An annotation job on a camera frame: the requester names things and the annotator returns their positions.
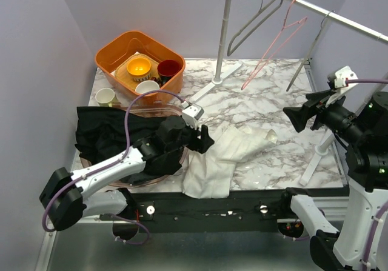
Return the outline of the white skirt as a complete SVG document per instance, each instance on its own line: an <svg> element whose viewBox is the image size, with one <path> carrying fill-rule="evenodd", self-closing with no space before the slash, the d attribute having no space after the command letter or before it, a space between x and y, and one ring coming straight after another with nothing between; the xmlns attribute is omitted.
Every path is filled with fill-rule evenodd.
<svg viewBox="0 0 388 271"><path fill-rule="evenodd" d="M222 122L210 134L215 141L204 154L192 152L182 182L183 194L196 199L221 199L229 196L236 165L276 144L272 129L243 125L239 128Z"/></svg>

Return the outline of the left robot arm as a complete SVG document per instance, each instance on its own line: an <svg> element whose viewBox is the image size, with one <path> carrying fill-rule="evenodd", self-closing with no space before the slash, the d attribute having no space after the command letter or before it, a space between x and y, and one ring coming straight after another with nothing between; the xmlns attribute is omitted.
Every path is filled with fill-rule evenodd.
<svg viewBox="0 0 388 271"><path fill-rule="evenodd" d="M157 175L175 173L181 168L184 148L203 154L213 144L206 125L191 127L183 117L172 115L156 131L103 162L74 172L61 167L51 174L39 196L44 207L42 227L46 232L62 231L83 217L105 213L129 219L135 210L129 195L118 190L99 199L102 188L145 170Z"/></svg>

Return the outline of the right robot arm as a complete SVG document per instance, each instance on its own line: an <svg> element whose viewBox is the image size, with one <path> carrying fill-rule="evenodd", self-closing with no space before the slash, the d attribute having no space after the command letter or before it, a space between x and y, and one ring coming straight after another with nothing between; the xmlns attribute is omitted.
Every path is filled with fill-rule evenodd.
<svg viewBox="0 0 388 271"><path fill-rule="evenodd" d="M377 270L376 254L387 216L387 92L376 92L359 115L329 103L329 92L311 93L301 107L284 113L297 132L315 118L347 143L349 200L341 230L328 222L313 198L301 189L286 189L280 213L297 216L310 236L310 256L323 270Z"/></svg>

